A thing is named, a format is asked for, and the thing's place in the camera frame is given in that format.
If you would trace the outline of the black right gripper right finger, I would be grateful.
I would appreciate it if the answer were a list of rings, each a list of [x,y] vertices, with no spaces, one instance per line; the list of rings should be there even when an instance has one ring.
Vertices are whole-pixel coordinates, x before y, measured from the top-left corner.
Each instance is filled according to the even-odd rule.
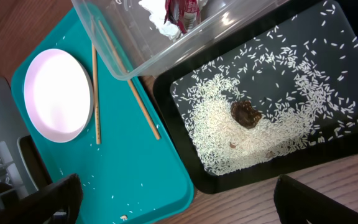
[[[282,224],[358,223],[358,213],[305,184],[280,175],[273,201]]]

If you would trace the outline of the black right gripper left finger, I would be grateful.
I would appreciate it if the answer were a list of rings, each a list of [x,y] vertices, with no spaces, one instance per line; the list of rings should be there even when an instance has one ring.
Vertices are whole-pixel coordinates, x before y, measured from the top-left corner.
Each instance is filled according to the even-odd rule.
[[[0,223],[43,223],[59,210],[67,214],[64,223],[77,221],[83,190],[78,174],[71,174],[36,193],[17,205],[0,211]]]

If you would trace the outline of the brown food scrap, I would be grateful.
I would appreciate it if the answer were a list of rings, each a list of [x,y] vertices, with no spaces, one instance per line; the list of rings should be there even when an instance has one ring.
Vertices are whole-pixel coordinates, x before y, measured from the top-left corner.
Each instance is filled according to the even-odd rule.
[[[255,128],[262,119],[262,114],[255,110],[248,100],[234,102],[231,105],[231,116],[246,129]]]

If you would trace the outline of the pile of rice grains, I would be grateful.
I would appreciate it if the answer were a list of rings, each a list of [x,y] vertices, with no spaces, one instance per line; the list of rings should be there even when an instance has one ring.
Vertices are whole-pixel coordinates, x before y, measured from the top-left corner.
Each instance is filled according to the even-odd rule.
[[[225,175],[358,133],[358,38],[337,1],[321,1],[170,85],[206,172]],[[246,129],[231,105],[262,114]]]

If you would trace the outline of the white and red wrapper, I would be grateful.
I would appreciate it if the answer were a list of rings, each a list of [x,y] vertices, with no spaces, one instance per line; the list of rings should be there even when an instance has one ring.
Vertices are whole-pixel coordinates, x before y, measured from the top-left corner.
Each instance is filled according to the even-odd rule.
[[[208,0],[141,0],[149,20],[165,37],[176,41],[201,22],[201,10]]]

